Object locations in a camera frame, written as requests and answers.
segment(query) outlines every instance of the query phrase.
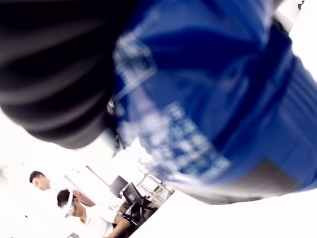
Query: office chair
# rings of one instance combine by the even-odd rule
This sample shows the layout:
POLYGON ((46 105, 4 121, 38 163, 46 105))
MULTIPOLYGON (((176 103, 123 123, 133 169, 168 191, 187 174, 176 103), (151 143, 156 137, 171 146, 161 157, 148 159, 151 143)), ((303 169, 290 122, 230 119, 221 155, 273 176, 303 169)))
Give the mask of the office chair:
POLYGON ((130 205, 130 208, 122 216, 135 228, 139 228, 158 209, 157 207, 147 206, 146 203, 149 201, 141 196, 133 183, 128 184, 123 191, 123 196, 130 205))

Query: white desk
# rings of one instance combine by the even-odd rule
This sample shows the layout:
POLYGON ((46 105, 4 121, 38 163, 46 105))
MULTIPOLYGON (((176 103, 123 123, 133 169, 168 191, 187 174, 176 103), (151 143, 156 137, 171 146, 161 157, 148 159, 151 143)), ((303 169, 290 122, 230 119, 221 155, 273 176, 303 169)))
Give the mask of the white desk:
POLYGON ((175 192, 131 238, 315 238, 317 190, 231 205, 175 192))
POLYGON ((317 1, 305 0, 302 10, 289 33, 293 52, 317 81, 317 1))

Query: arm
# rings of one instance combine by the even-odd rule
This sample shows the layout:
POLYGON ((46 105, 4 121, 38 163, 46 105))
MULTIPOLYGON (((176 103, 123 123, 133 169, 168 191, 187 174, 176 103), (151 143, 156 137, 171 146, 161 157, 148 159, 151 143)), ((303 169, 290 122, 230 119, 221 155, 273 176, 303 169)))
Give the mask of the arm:
POLYGON ((113 232, 107 238, 117 238, 119 235, 129 228, 130 222, 123 217, 116 215, 114 223, 117 224, 113 232))
POLYGON ((86 195, 81 193, 80 191, 74 190, 73 193, 81 203, 83 203, 89 207, 95 206, 95 203, 92 200, 90 200, 86 195))

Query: white shirt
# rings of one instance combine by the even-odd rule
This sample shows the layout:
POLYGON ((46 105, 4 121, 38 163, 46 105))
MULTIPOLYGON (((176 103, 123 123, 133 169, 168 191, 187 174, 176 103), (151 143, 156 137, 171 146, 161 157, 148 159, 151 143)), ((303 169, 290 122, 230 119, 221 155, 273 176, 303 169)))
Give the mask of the white shirt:
POLYGON ((108 237, 112 233, 112 224, 117 216, 115 212, 101 206, 93 206, 86 208, 86 214, 85 225, 91 238, 108 237))

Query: man's hair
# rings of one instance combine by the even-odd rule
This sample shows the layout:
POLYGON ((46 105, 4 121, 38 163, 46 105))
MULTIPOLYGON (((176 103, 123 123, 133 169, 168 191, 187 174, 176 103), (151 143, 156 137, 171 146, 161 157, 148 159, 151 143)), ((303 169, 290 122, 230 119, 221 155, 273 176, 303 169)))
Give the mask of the man's hair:
POLYGON ((57 195, 57 205, 58 205, 59 207, 61 207, 61 206, 63 206, 65 203, 67 203, 67 202, 68 202, 68 199, 69 199, 69 195, 70 195, 70 193, 69 193, 68 189, 65 189, 65 190, 60 191, 60 192, 58 193, 58 195, 57 195))
POLYGON ((42 175, 43 177, 45 177, 44 174, 42 174, 40 171, 33 171, 30 175, 30 183, 32 183, 34 178, 37 178, 38 176, 42 175))

